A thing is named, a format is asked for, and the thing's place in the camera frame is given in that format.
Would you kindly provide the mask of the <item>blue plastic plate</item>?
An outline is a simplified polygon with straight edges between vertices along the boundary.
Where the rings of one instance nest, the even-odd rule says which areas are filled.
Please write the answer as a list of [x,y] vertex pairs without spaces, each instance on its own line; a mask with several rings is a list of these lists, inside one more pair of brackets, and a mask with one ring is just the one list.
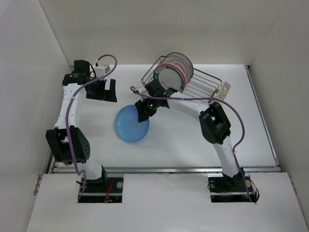
[[120,109],[114,120],[117,136],[126,143],[137,143],[148,133],[149,120],[138,121],[138,111],[135,105],[127,105]]

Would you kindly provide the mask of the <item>green rimmed white plate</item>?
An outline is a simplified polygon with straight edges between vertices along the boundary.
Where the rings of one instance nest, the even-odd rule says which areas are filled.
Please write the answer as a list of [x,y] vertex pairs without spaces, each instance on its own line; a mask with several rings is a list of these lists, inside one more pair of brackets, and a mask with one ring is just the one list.
[[176,81],[179,80],[178,77],[179,76],[177,75],[177,73],[174,71],[174,69],[171,66],[168,65],[168,63],[159,64],[155,68],[154,73],[153,73],[153,79],[157,80],[159,84],[165,89],[168,89],[168,88],[175,89],[172,86],[173,84],[172,81],[174,80],[174,78],[176,78]]

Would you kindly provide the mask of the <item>pink plastic plate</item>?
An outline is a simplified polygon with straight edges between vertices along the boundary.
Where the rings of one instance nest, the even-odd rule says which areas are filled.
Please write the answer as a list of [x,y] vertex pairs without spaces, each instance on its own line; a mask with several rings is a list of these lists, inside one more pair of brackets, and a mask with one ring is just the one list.
[[179,80],[177,81],[176,81],[176,78],[174,78],[174,80],[172,81],[173,82],[172,86],[176,90],[182,93],[187,84],[186,75],[184,71],[176,64],[168,63],[168,65],[171,66],[174,69],[174,71],[177,73],[177,75],[179,76],[178,77]]

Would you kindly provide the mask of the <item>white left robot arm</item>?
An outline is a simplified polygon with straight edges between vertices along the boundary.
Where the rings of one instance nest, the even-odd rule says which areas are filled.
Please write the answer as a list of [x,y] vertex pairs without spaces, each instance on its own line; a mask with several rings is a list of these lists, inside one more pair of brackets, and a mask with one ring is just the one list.
[[72,72],[62,80],[63,100],[54,127],[46,131],[45,137],[56,162],[73,165],[82,176],[83,187],[91,182],[96,191],[104,191],[108,179],[101,165],[90,158],[90,142],[80,129],[80,115],[86,99],[117,102],[115,80],[106,88],[105,78],[113,71],[109,65],[92,65],[86,60],[75,60]]

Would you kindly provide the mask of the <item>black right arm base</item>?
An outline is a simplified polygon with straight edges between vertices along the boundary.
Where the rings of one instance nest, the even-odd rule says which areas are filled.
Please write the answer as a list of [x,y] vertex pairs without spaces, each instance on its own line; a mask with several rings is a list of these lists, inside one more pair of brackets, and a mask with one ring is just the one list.
[[241,174],[234,178],[223,174],[208,175],[208,189],[212,203],[257,203],[260,198],[259,190],[245,173],[245,181]]

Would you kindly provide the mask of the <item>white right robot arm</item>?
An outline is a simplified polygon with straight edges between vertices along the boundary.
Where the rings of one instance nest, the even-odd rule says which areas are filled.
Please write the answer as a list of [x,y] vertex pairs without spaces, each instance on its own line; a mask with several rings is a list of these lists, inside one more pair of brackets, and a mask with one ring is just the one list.
[[206,141],[211,143],[219,157],[224,186],[235,190],[244,180],[244,170],[235,156],[235,146],[230,139],[231,123],[225,114],[221,103],[235,110],[223,100],[210,98],[212,103],[204,103],[208,98],[188,98],[173,88],[164,89],[157,81],[152,81],[142,89],[130,87],[131,91],[141,99],[135,103],[138,112],[138,122],[142,123],[152,117],[159,107],[166,107],[184,113],[196,119]]

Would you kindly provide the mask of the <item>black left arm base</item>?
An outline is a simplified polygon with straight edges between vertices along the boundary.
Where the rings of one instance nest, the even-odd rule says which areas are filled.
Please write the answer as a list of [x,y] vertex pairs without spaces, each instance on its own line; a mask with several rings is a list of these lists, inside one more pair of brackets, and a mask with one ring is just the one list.
[[122,203],[124,176],[107,176],[97,180],[87,180],[83,191],[83,178],[79,185],[78,203]]

